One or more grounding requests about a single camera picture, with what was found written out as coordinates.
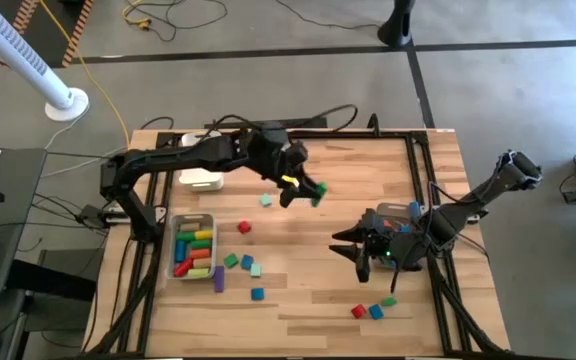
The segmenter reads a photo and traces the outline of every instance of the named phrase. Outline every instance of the black metal frame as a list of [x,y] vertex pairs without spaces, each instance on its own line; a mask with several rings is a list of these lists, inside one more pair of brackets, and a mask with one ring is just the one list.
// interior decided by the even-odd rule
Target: black metal frame
[[[422,157],[424,159],[425,171],[428,176],[428,180],[436,181],[435,172],[432,164],[432,157],[430,153],[430,147],[428,142],[428,135],[425,131],[383,131],[379,127],[379,120],[375,114],[373,114],[368,122],[368,128],[373,129],[370,131],[342,131],[342,132],[325,132],[325,131],[308,131],[293,129],[290,130],[290,136],[293,139],[402,139],[406,145],[406,152],[408,157],[408,163],[410,165],[410,173],[412,178],[412,186],[415,195],[415,199],[420,204],[424,204],[424,195],[422,191],[422,182],[419,174],[419,168],[417,165],[417,157],[415,154],[415,144],[421,148]],[[181,141],[181,137],[185,133],[170,133],[162,132],[158,134],[157,137],[157,148],[165,146],[176,147]],[[146,204],[152,206],[154,204],[154,195],[157,184],[157,174],[151,174],[151,178],[148,184],[148,192],[146,194]],[[170,202],[170,192],[172,189],[172,172],[166,173],[166,179],[164,184],[164,191],[162,195],[162,206],[166,209],[168,208]],[[432,203],[439,204],[439,194],[433,189],[429,194],[432,197]],[[155,241],[153,246],[160,247],[162,241]],[[129,291],[127,299],[131,299],[135,293],[135,290],[139,283],[139,276],[142,272],[143,257],[145,255],[146,244],[139,242],[137,245],[137,250],[135,252],[135,261],[133,263],[131,280],[129,285]],[[151,256],[151,262],[159,263],[161,259],[161,251],[158,248],[153,249]],[[433,301],[435,305],[435,311],[437,315],[437,322],[439,325],[439,336],[441,338],[443,355],[448,355],[453,352],[451,345],[450,332],[448,329],[448,321],[446,318],[445,306],[441,294],[441,284],[439,281],[440,274],[437,271],[432,271],[429,266],[430,280],[432,285]],[[450,253],[446,254],[446,270],[448,272],[448,286],[457,294],[457,298],[460,300],[459,296],[459,284],[457,283],[457,275],[454,267],[454,260]],[[144,310],[142,313],[142,318],[140,322],[139,336],[137,340],[137,354],[144,355],[146,350],[146,345],[148,341],[150,320],[152,316],[152,302],[154,299],[155,286],[153,285],[151,289],[148,290],[145,296]],[[117,348],[117,353],[124,354],[134,354],[132,352],[127,352],[126,347],[128,343],[128,336],[130,333],[130,323],[127,328],[123,330],[119,338],[119,345]],[[459,338],[462,345],[462,350],[465,352],[471,351],[470,339],[467,335],[465,327],[457,319],[457,324],[459,328]]]

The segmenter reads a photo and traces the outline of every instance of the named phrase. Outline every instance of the clear plastic container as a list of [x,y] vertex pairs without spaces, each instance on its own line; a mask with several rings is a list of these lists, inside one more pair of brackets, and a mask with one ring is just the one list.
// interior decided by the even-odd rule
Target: clear plastic container
[[[179,232],[179,226],[183,224],[199,223],[200,230],[212,230],[212,248],[210,253],[210,270],[208,275],[204,277],[192,277],[189,278],[188,275],[181,277],[176,277],[174,275],[175,266],[175,244],[177,243],[177,232]],[[175,215],[171,217],[169,222],[169,233],[170,233],[170,258],[168,259],[168,270],[166,271],[166,276],[168,279],[174,280],[201,280],[210,279],[215,273],[215,266],[217,265],[217,224],[215,219],[210,214],[188,214],[188,215]]]

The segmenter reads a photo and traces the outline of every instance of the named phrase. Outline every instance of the wooden tabletop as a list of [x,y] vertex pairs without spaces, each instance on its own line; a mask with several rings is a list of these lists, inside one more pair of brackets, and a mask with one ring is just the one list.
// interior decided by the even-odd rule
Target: wooden tabletop
[[[136,131],[131,147],[153,148],[156,136],[157,131]],[[467,193],[468,182],[454,131],[429,130],[428,136],[439,185],[455,196]],[[221,294],[214,293],[212,281],[168,280],[167,234],[147,356],[441,354],[425,269],[399,276],[395,293],[399,303],[384,308],[383,319],[375,321],[366,316],[355,320],[351,308],[357,304],[367,308],[388,296],[392,273],[373,269],[370,282],[360,284],[354,264],[328,250],[328,245],[336,242],[331,234],[354,226],[366,208],[376,208],[382,202],[408,204],[415,200],[404,142],[331,139],[306,140],[305,144],[309,152],[306,171],[329,187],[317,208],[305,200],[281,208],[274,184],[261,181],[248,169],[225,174],[225,186],[219,192],[190,193],[175,180],[169,214],[212,214],[218,224],[219,263],[229,253],[239,257],[248,254],[261,264],[263,272],[261,278],[251,278],[239,266],[226,269],[226,290]],[[425,181],[419,150],[417,158]],[[144,176],[135,187],[142,198],[147,184],[148,176]],[[273,197],[270,208],[259,205],[263,193]],[[237,231],[241,220],[252,224],[250,233],[241,235]],[[97,324],[89,348],[109,328],[128,234],[127,226],[116,226],[108,237],[99,275]],[[478,227],[470,226],[464,234],[483,244]],[[130,246],[124,265],[119,310],[126,297],[135,247]],[[466,308],[494,342],[507,348],[486,258],[463,242],[456,244],[453,255]],[[263,301],[251,300],[253,287],[265,289]],[[449,306],[447,309],[453,343],[457,344],[454,317]],[[138,309],[134,324],[140,319]],[[137,330],[138,326],[132,327],[129,350],[136,346]]]

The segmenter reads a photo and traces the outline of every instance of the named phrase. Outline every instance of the gray floor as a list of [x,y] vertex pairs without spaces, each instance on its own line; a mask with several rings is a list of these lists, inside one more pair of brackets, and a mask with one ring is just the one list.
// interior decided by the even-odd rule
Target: gray floor
[[[379,45],[374,29],[348,31],[300,22],[273,1],[223,0],[229,16],[172,43],[128,28],[121,1],[97,1],[81,39],[84,56]],[[305,16],[357,25],[381,22],[391,0],[285,0]],[[190,0],[173,12],[180,22],[219,14]],[[420,0],[418,44],[576,39],[576,1]],[[509,194],[483,221],[495,283],[512,347],[522,354],[576,358],[576,206],[562,203],[559,182],[576,153],[576,48],[419,54],[438,127],[456,128],[471,185],[490,175],[497,155],[523,150],[544,166],[543,185]],[[337,104],[359,106],[363,127],[375,112],[388,127],[423,126],[405,54],[330,55],[237,60],[104,64],[91,70],[134,129],[169,115],[177,128],[198,127],[227,113],[251,119],[303,117]],[[117,120],[79,66],[57,73],[91,96],[90,113],[53,150],[104,153],[123,145]],[[43,146],[60,125],[43,101],[0,68],[0,146]],[[332,119],[340,124],[342,116]],[[46,172],[79,163],[51,157]],[[46,178],[40,192],[79,204],[101,204],[98,168]],[[33,212],[33,219],[52,220]],[[21,247],[43,237],[49,249],[94,248],[100,238],[79,230],[28,227]],[[36,259],[38,251],[20,254]],[[81,334],[48,334],[67,344]],[[26,359],[59,349],[33,336]]]

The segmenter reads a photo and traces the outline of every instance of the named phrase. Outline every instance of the purple block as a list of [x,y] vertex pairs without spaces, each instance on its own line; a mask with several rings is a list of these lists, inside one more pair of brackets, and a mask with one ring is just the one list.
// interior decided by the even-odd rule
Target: purple block
[[215,292],[224,292],[224,283],[225,283],[226,273],[224,267],[218,265],[215,267]]

